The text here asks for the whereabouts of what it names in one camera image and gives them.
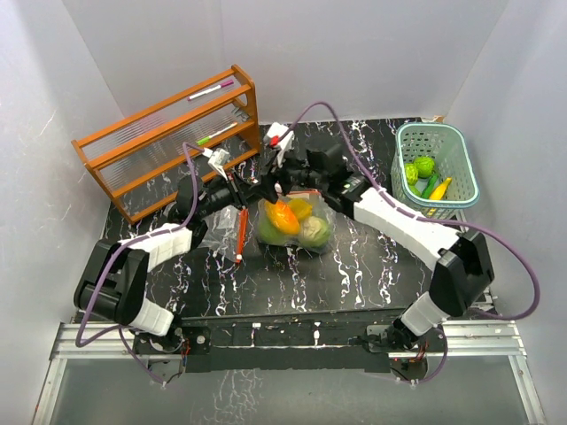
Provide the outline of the clear zip bag red seal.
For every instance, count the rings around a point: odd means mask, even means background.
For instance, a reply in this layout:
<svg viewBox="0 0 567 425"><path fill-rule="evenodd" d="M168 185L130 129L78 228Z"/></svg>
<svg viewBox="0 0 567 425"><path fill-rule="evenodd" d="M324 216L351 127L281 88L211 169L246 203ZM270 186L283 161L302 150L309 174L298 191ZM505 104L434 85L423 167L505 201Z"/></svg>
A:
<svg viewBox="0 0 567 425"><path fill-rule="evenodd" d="M205 218L206 234L199 245L222 255L225 259L240 263L243 259L245 235L249 211L229 206Z"/></svg>

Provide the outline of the yellow fake banana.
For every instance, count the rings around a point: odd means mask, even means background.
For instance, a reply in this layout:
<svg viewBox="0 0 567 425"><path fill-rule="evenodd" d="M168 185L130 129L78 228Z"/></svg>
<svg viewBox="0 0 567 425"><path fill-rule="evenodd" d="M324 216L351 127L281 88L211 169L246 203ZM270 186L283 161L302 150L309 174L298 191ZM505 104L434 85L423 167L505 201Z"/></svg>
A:
<svg viewBox="0 0 567 425"><path fill-rule="evenodd" d="M450 187L453 179L451 177L446 178L440 185L436 187L436 189L431 193L429 196L430 200L439 201L442 200L445 194L447 193L448 188Z"/></svg>

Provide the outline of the bumpy green fake fruit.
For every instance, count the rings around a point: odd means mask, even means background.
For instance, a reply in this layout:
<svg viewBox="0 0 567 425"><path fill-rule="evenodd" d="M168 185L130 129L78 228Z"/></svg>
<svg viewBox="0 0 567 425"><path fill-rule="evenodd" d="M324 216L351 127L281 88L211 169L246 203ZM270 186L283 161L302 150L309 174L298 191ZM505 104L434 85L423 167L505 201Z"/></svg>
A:
<svg viewBox="0 0 567 425"><path fill-rule="evenodd" d="M414 186L419 179L419 171L414 163L407 163L404 165L404 172L408 185Z"/></svg>

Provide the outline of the dark green fake cucumber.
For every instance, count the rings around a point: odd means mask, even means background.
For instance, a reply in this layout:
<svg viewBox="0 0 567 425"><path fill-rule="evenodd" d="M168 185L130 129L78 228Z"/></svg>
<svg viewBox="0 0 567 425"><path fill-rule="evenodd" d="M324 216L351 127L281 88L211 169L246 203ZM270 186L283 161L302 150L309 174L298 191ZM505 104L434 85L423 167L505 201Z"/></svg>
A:
<svg viewBox="0 0 567 425"><path fill-rule="evenodd" d="M437 187L438 180L439 180L439 175L432 174L429 180L427 181L425 187L420 192L420 197L424 199L429 199L431 194Z"/></svg>

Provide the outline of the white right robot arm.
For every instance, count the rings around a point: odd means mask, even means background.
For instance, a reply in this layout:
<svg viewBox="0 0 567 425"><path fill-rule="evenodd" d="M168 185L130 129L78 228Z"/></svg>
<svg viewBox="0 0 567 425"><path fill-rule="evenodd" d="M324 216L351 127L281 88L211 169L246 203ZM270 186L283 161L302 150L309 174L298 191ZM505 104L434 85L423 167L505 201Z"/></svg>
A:
<svg viewBox="0 0 567 425"><path fill-rule="evenodd" d="M354 171L342 151L273 154L259 177L262 196L274 200L293 188L316 189L326 204L351 220L370 226L416 255L432 272L431 283L371 344L408 352L424 344L427 332L448 318L463 316L493 281L485 237L409 211L365 174Z"/></svg>

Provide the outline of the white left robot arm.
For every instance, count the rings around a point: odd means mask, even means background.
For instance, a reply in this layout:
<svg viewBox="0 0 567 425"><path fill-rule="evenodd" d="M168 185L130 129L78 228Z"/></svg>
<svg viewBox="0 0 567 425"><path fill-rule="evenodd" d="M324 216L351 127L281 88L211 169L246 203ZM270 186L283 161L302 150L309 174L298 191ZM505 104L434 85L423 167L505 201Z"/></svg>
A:
<svg viewBox="0 0 567 425"><path fill-rule="evenodd" d="M206 217L261 199L277 200L275 177L262 175L256 182L246 182L229 173L200 186L194 175L188 175L178 182L175 204L161 227L119 242L97 241L74 293L74 305L83 311L75 345L82 348L104 334L83 337L90 315L95 314L113 322L115 329L152 335L152 342L164 353L177 351L183 332L173 325L172 312L146 297L147 274L198 248L207 232Z"/></svg>

